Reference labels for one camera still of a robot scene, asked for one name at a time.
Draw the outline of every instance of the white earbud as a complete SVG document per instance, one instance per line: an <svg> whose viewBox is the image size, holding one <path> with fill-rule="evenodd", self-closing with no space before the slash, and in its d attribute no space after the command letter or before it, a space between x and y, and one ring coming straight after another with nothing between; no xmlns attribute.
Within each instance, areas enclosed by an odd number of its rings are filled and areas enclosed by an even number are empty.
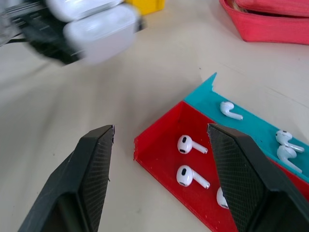
<svg viewBox="0 0 309 232"><path fill-rule="evenodd" d="M196 150L206 154L208 152L208 149L203 147L202 145L194 142L190 136L183 135L179 138L177 147L180 153L188 154L192 148L195 148Z"/></svg>
<svg viewBox="0 0 309 232"><path fill-rule="evenodd" d="M180 185L185 187L188 187L192 183L193 179L195 179L205 189L209 189L211 186L207 180L205 180L187 165L180 166L177 171L176 179Z"/></svg>
<svg viewBox="0 0 309 232"><path fill-rule="evenodd" d="M294 159L297 156L296 152L292 148L284 145L279 146L277 150L277 156L283 163L288 165L290 168L293 168L295 171L299 173L303 172L300 168L298 168L296 165L292 164L288 160L289 158Z"/></svg>
<svg viewBox="0 0 309 232"><path fill-rule="evenodd" d="M228 205L225 197L223 196L222 188L220 187L217 191L217 203L224 209L228 209Z"/></svg>
<svg viewBox="0 0 309 232"><path fill-rule="evenodd" d="M223 101L220 104L220 110L222 112L222 114L224 114L225 116L237 119L237 120L242 120L243 116L242 115L238 115L235 113L230 112L230 110L234 109L234 104L229 102L229 101Z"/></svg>
<svg viewBox="0 0 309 232"><path fill-rule="evenodd" d="M285 145L290 147L291 149L297 151L297 152L304 152L305 149L301 146L296 146L294 144L289 143L288 141L291 140L293 138L292 134L287 132L287 131L283 131L283 130L279 130L276 133L276 140L278 141L278 143L280 143L281 145Z"/></svg>

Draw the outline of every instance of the white table surface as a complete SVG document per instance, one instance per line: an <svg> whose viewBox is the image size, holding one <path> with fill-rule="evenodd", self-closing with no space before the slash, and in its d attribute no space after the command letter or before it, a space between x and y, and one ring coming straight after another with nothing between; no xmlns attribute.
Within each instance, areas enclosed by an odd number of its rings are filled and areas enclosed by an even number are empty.
<svg viewBox="0 0 309 232"><path fill-rule="evenodd" d="M116 127L100 232L208 231L133 161L133 139L214 72L214 90L309 138L309 46L246 43L217 0L167 0L104 64L60 66L0 48L0 230L15 232L50 173L89 130Z"/></svg>

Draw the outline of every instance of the red 3d-printed tray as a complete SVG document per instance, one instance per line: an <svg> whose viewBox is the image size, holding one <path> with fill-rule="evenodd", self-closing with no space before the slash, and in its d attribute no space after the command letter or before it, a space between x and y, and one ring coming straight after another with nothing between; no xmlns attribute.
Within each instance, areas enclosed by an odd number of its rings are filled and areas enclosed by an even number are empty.
<svg viewBox="0 0 309 232"><path fill-rule="evenodd" d="M207 135L209 123L214 121L182 101L135 139L134 159L213 232L237 232L230 211L217 204L220 183ZM208 153L192 149L187 155L181 154L177 141L183 134L207 147ZM286 173L309 201L308 184L271 161ZM204 189L196 181L188 187L179 185L176 173L184 164L207 179L211 187Z"/></svg>

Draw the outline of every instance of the teal tray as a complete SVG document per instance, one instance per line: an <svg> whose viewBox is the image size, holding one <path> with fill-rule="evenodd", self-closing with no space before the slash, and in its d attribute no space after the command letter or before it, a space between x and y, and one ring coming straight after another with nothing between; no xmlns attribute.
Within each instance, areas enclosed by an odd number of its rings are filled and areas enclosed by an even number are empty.
<svg viewBox="0 0 309 232"><path fill-rule="evenodd" d="M243 115L242 121L223 115L220 111L220 103L229 100L212 90L212 83L216 75L217 73L208 78L196 90L189 94L184 101L218 124L235 128L251 136L266 156L309 183L309 146L295 138L289 141L305 149L305 152L298 153L295 159L289 159L303 171L302 174L281 162L277 157L277 149L280 144L275 137L276 132L280 129L236 104L234 104L235 108L232 112Z"/></svg>

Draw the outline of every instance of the yellow object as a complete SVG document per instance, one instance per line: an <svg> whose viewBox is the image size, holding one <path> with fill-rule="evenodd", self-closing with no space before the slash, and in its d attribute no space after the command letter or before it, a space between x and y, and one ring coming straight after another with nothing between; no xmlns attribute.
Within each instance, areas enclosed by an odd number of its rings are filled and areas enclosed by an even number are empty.
<svg viewBox="0 0 309 232"><path fill-rule="evenodd" d="M165 0L126 0L125 2L136 6L142 15L160 11L165 4Z"/></svg>

